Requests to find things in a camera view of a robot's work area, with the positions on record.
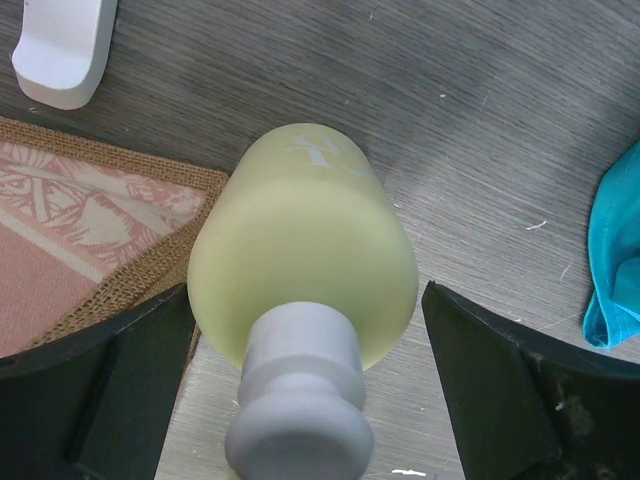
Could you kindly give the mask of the tan canvas tote bag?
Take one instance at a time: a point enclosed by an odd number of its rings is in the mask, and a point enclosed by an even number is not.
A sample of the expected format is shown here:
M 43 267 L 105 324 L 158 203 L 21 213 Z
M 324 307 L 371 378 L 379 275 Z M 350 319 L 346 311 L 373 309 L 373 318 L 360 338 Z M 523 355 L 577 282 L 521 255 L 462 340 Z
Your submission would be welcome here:
M 1 122 L 1 354 L 181 284 L 223 172 Z

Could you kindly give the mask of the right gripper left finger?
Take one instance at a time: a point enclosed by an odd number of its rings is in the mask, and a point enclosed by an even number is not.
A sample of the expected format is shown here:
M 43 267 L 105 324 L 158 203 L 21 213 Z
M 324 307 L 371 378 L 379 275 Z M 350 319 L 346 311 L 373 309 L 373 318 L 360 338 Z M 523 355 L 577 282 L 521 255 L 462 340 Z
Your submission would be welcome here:
M 176 285 L 2 358 L 2 478 L 154 478 L 194 333 Z

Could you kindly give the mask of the green bottle white cap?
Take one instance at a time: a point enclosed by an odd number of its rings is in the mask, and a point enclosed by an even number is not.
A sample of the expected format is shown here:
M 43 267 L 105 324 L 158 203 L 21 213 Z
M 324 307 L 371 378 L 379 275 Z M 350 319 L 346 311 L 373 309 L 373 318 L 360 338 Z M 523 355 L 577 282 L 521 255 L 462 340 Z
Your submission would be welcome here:
M 416 258 L 362 150 L 318 124 L 245 152 L 194 243 L 187 289 L 241 368 L 225 437 L 241 479 L 358 479 L 374 449 L 364 371 L 405 332 Z

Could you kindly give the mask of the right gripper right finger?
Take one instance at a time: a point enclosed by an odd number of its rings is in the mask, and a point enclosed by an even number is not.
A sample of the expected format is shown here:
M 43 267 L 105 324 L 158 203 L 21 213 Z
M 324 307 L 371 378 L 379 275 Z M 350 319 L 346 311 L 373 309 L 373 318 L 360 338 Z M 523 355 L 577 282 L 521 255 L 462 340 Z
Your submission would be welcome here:
M 468 479 L 636 479 L 639 366 L 429 282 L 422 311 Z

